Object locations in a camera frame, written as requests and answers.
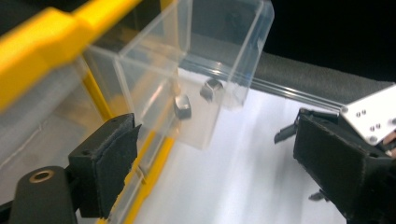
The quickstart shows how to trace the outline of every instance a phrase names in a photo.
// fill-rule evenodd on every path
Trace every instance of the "transparent acrylic container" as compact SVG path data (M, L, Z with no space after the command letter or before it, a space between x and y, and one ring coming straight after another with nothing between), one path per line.
M82 84L86 74L77 58L0 114L0 204L14 198L18 181L34 169L66 167L68 154L103 123Z
M245 102L273 18L269 1L178 0L129 43L84 56L108 102L122 100L137 123L203 148L220 109Z

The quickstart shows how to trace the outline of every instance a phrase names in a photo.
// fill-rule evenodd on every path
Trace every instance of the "metal nut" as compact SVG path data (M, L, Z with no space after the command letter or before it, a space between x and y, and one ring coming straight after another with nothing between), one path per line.
M219 92L223 90L223 86L220 81L210 78L204 84L200 90L200 95L204 97L208 102L214 101L214 99L219 95Z
M191 118L191 105L189 97L187 97L187 95L179 95L175 97L174 109L178 119Z

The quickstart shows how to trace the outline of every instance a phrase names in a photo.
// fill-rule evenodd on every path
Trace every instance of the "small metal part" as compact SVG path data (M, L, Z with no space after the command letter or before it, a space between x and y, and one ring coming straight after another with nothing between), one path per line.
M191 118L191 105L187 95L183 94L175 97L174 109L178 119Z
M30 176L29 181L30 183L36 184L36 183L41 183L44 182L48 179L51 179L53 177L54 173L51 170L45 170L45 171L40 171L32 176Z
M369 138L369 141L370 141L371 143L375 143L376 140L378 140L378 139L377 139L375 136L371 136L371 137Z
M341 112L343 112L344 114L347 113L349 109L346 106L341 107Z
M223 86L220 81L214 78L210 78L204 84L200 90L200 95L204 97L208 102L214 101L219 92L223 90Z

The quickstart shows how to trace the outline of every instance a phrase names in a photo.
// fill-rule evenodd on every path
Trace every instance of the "yellow frame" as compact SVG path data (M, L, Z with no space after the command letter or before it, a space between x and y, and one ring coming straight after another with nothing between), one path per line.
M165 9L173 0L160 0ZM49 7L29 21L0 37L0 115L9 108L49 71L73 62L96 38L117 23L141 0L96 0L90 1L72 13ZM114 117L109 109L91 71L83 79L90 96L102 118ZM148 135L134 162L132 172L125 184L136 175L136 169L149 150L156 133ZM151 193L174 144L172 138L164 138L145 181L137 192L136 199L125 223L132 223L143 201Z

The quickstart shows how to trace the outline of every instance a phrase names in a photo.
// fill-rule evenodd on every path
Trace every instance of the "yellow plastic rail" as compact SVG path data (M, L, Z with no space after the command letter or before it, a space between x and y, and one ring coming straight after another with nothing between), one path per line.
M1 36L0 113L50 70L75 60L140 1L90 1L73 13L49 7Z

